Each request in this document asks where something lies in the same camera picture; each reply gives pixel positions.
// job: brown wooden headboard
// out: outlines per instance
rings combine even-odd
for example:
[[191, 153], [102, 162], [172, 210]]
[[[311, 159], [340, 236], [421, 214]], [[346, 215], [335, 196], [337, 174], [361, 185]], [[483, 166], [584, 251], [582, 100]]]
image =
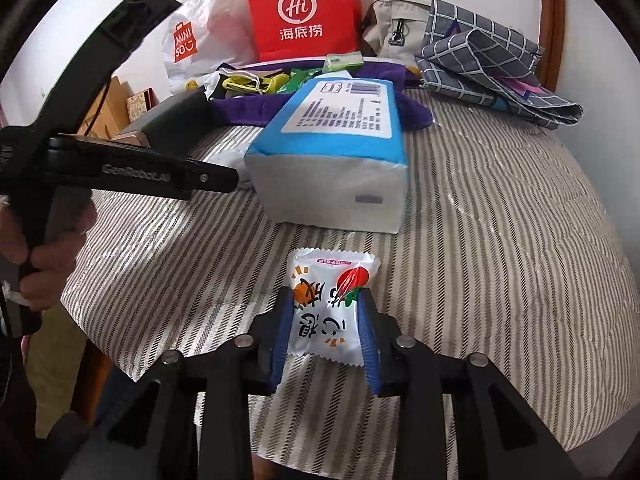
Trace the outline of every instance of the brown wooden headboard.
[[536, 69], [536, 76], [543, 87], [555, 91], [564, 47], [565, 6], [564, 0], [541, 2], [538, 43], [545, 48], [545, 53]]

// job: white plastic bag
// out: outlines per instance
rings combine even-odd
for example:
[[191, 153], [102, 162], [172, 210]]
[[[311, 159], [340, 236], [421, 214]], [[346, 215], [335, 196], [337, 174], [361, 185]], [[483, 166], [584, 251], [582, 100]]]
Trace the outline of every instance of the white plastic bag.
[[172, 85], [212, 73], [221, 63], [255, 61], [249, 34], [232, 16], [236, 0], [178, 0], [167, 20], [162, 58]]

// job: human hand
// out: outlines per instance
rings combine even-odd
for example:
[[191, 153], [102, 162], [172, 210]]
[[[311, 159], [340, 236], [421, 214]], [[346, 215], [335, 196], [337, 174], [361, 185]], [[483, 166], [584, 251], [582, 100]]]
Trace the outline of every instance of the human hand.
[[[31, 264], [39, 271], [25, 276], [19, 286], [31, 310], [46, 310], [60, 300], [66, 280], [76, 270], [76, 256], [86, 242], [86, 232], [96, 220], [97, 212], [91, 202], [76, 222], [74, 231], [63, 233], [55, 242], [31, 251]], [[0, 208], [0, 254], [14, 264], [21, 264], [29, 257], [20, 222], [8, 205]]]
[[280, 467], [271, 460], [251, 453], [251, 462], [254, 467], [254, 480], [274, 480], [280, 475]]

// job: mattress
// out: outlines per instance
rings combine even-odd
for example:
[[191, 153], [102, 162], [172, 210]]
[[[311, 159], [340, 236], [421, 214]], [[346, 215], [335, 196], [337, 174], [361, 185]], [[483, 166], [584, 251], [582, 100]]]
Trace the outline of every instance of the mattress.
[[[638, 402], [639, 301], [593, 186], [549, 131], [407, 93], [434, 123], [404, 134], [399, 234], [274, 224], [252, 190], [190, 202], [96, 191], [63, 304], [137, 379], [167, 349], [199, 354], [244, 332], [286, 282], [290, 250], [367, 251], [382, 262], [378, 308], [404, 333], [450, 356], [487, 354], [566, 449], [603, 431]], [[259, 131], [220, 128], [194, 157]], [[455, 478], [446, 396], [445, 408]], [[397, 418], [398, 400], [372, 397], [360, 368], [314, 356], [290, 356], [276, 394], [250, 399], [254, 452], [337, 479], [390, 478]]]

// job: plaid fabric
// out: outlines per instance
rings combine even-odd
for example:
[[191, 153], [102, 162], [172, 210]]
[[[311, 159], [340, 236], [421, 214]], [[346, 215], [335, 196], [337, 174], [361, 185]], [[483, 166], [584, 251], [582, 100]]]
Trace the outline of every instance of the plaid fabric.
[[539, 124], [550, 130], [555, 130], [558, 127], [557, 124], [536, 117], [527, 112], [525, 108], [507, 101], [498, 94], [483, 87], [481, 84], [459, 77], [456, 73], [450, 72], [446, 68], [427, 61], [426, 59], [417, 57], [416, 61], [422, 72], [422, 87], [427, 90], [461, 99], [469, 103], [494, 108], [495, 110], [500, 110], [501, 112], [506, 112], [511, 115], [518, 115], [527, 121]]
[[[551, 129], [577, 123], [582, 107], [542, 88], [533, 73], [541, 47], [468, 10], [432, 3], [425, 41], [441, 39], [425, 44], [416, 57], [424, 88]], [[482, 27], [469, 28], [473, 23]]]
[[435, 43], [453, 34], [478, 28], [484, 30], [492, 40], [506, 48], [531, 71], [536, 69], [538, 61], [545, 51], [544, 48], [528, 40], [517, 30], [507, 28], [489, 18], [442, 0], [431, 0], [431, 11], [422, 45]]

